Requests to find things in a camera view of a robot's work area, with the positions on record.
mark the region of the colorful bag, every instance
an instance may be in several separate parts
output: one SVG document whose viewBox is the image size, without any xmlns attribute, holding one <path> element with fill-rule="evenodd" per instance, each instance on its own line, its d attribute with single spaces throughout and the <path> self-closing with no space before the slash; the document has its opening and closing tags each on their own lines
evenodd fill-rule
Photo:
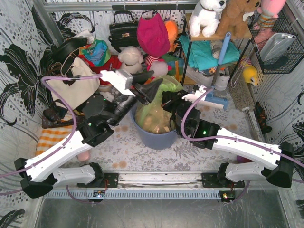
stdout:
<svg viewBox="0 0 304 228">
<path fill-rule="evenodd" d="M 168 32 L 159 13 L 148 20 L 139 19 L 137 39 L 143 51 L 151 56 L 161 57 L 170 49 Z"/>
<path fill-rule="evenodd" d="M 111 53 L 106 42 L 96 39 L 92 44 L 79 49 L 79 57 L 90 67 L 101 67 L 110 59 Z"/>
</svg>

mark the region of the black bag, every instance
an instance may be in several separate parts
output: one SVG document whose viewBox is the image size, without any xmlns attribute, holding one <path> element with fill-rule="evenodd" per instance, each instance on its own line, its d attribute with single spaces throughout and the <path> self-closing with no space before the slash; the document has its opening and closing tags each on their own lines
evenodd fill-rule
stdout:
<svg viewBox="0 0 304 228">
<path fill-rule="evenodd" d="M 131 20 L 124 23 L 116 23 L 115 16 L 117 14 L 129 14 Z M 137 41 L 137 26 L 138 22 L 134 20 L 132 13 L 130 11 L 117 11 L 114 14 L 114 22 L 109 25 L 110 36 L 109 41 L 111 42 L 112 47 L 114 47 L 118 52 L 119 48 L 124 48 L 128 46 L 139 46 Z"/>
</svg>

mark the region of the wire basket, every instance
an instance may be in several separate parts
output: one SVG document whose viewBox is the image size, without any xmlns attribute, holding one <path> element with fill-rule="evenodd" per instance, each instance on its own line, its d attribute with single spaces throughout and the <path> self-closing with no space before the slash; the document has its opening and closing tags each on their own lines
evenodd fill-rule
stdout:
<svg viewBox="0 0 304 228">
<path fill-rule="evenodd" d="M 255 52 L 263 74 L 291 73 L 304 57 L 304 47 L 295 31 L 292 29 L 291 23 L 282 12 L 279 13 L 278 19 L 269 19 L 261 22 L 258 17 L 259 14 L 256 13 L 253 20 L 249 21 L 249 29 L 252 34 L 252 43 L 257 44 Z M 278 32 L 295 35 L 296 39 L 287 51 L 281 54 L 281 56 L 263 62 L 260 51 L 265 46 L 269 38 Z"/>
</svg>

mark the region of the folded towel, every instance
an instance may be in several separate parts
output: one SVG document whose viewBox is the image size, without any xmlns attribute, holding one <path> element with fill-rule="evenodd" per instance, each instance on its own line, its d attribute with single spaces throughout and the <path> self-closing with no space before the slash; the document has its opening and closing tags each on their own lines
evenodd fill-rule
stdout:
<svg viewBox="0 0 304 228">
<path fill-rule="evenodd" d="M 179 41 L 182 44 L 182 48 L 187 55 L 189 38 L 186 36 L 180 36 Z M 223 64 L 237 61 L 240 53 L 236 47 L 229 42 L 227 51 L 223 60 Z M 207 70 L 212 67 L 216 67 L 218 60 L 212 57 L 210 48 L 210 41 L 194 41 L 192 43 L 191 52 L 189 56 L 189 66 L 199 71 Z"/>
</svg>

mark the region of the wooden shelf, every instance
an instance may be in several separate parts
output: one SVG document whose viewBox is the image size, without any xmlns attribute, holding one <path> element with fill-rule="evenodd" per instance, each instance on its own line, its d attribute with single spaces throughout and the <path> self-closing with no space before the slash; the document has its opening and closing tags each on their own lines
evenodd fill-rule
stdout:
<svg viewBox="0 0 304 228">
<path fill-rule="evenodd" d="M 187 29 L 189 31 L 189 20 L 190 20 L 190 17 L 191 17 L 191 13 L 187 13 L 186 14 L 186 22 L 187 22 Z M 247 27 L 246 28 L 246 33 L 244 34 L 244 37 L 240 38 L 240 39 L 251 39 L 252 38 L 252 35 L 249 31 L 249 28 Z M 190 38 L 190 41 L 202 41 L 202 40 L 217 40 L 217 39 L 224 39 L 225 35 L 223 36 L 219 36 L 217 35 L 216 33 L 214 35 L 212 35 L 211 37 L 204 37 L 202 35 L 202 30 L 203 30 L 203 27 L 201 27 L 201 31 L 200 31 L 200 34 L 198 37 L 191 37 L 190 33 L 189 33 L 189 38 Z M 228 31 L 231 32 L 231 39 L 239 39 L 235 36 L 235 32 L 234 32 L 234 27 L 233 26 L 230 26 L 228 28 Z"/>
</svg>

